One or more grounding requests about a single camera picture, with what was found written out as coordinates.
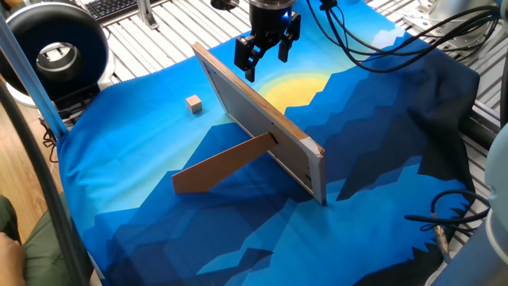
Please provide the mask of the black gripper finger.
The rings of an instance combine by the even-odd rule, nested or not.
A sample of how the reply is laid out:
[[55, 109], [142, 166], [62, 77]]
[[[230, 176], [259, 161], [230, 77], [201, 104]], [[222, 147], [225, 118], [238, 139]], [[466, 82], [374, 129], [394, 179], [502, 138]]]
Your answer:
[[257, 49], [253, 35], [239, 36], [235, 42], [234, 64], [244, 72], [245, 78], [253, 83], [255, 81], [255, 67], [267, 51], [265, 48]]
[[301, 32], [301, 15], [297, 12], [291, 13], [291, 22], [287, 26], [286, 32], [280, 37], [278, 58], [286, 63], [288, 54], [294, 41], [300, 38]]

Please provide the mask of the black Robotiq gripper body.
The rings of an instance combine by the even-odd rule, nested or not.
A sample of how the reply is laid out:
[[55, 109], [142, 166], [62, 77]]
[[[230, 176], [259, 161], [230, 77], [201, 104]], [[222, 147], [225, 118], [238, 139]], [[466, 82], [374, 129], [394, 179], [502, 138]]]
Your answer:
[[276, 44], [291, 22], [295, 0], [250, 0], [249, 20], [255, 44]]

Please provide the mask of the person's bare hand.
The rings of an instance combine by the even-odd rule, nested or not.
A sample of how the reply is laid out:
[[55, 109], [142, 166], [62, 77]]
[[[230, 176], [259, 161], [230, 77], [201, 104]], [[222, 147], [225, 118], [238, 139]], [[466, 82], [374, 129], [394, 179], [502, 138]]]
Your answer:
[[1, 233], [1, 285], [26, 286], [25, 251], [20, 242]]

